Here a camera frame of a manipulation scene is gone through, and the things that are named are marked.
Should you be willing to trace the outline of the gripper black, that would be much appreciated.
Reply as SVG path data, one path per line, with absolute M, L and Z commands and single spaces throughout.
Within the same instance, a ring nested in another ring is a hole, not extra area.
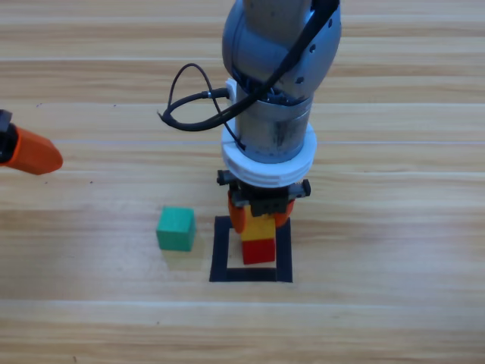
M 41 175 L 57 171 L 63 157 L 51 140 L 11 123 L 12 113 L 0 110 L 1 166 L 29 174 Z
M 295 199 L 311 195 L 308 179 L 285 187 L 256 187 L 241 181 L 229 170 L 218 170 L 217 183 L 220 186 L 229 186 L 228 212 L 238 234 L 246 227 L 246 206 L 250 207 L 254 217 L 273 214 L 275 228 L 280 228 L 289 219 Z

